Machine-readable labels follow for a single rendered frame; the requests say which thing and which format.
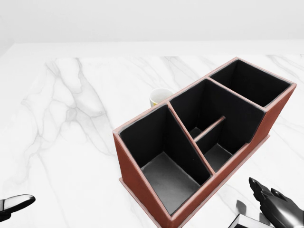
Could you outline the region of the red-brown desk caddy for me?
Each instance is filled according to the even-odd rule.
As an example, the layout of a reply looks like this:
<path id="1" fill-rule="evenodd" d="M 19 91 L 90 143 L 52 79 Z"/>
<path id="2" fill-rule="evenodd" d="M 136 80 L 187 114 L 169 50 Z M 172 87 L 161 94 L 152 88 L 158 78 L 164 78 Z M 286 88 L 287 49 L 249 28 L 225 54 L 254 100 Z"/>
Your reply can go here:
<path id="1" fill-rule="evenodd" d="M 296 84 L 238 57 L 113 132 L 121 183 L 179 228 L 267 140 Z"/>

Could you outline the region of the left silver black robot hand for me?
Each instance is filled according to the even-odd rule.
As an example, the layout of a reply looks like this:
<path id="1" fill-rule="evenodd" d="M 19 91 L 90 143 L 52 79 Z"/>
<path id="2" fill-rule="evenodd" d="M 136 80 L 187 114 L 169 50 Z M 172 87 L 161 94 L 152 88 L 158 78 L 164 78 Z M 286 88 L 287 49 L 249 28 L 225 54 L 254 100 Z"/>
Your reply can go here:
<path id="1" fill-rule="evenodd" d="M 0 222 L 8 220 L 13 212 L 19 211 L 30 204 L 36 198 L 29 194 L 22 194 L 7 199 L 0 199 Z"/>

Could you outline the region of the white mug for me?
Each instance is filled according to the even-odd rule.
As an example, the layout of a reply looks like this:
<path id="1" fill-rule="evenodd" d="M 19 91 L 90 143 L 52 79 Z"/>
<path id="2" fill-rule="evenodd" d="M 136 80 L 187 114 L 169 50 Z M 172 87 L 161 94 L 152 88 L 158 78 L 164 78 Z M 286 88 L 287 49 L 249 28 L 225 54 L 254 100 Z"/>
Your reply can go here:
<path id="1" fill-rule="evenodd" d="M 159 102 L 167 99 L 171 95 L 173 95 L 173 92 L 167 88 L 161 87 L 152 90 L 149 98 L 151 107 L 157 105 Z"/>

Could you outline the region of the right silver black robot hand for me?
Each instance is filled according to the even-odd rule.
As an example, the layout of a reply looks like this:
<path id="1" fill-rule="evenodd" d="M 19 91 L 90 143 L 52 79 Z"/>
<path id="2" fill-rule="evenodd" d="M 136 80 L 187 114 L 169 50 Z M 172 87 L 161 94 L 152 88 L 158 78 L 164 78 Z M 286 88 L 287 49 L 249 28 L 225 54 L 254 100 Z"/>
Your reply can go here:
<path id="1" fill-rule="evenodd" d="M 275 228 L 304 228 L 304 211 L 290 198 L 275 189 L 268 189 L 251 177 L 249 184 L 254 197 L 260 202 L 262 213 Z"/>

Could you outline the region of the dark book with white pages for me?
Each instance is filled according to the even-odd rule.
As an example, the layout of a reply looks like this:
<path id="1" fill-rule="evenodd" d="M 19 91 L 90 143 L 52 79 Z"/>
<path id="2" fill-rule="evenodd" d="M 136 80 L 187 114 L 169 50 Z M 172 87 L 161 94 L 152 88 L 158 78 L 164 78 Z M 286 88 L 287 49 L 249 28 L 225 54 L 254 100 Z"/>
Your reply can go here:
<path id="1" fill-rule="evenodd" d="M 228 228 L 273 228 L 269 225 L 266 225 L 262 222 L 254 220 L 250 217 L 247 217 L 242 214 L 238 214 L 238 216 L 233 220 Z"/>

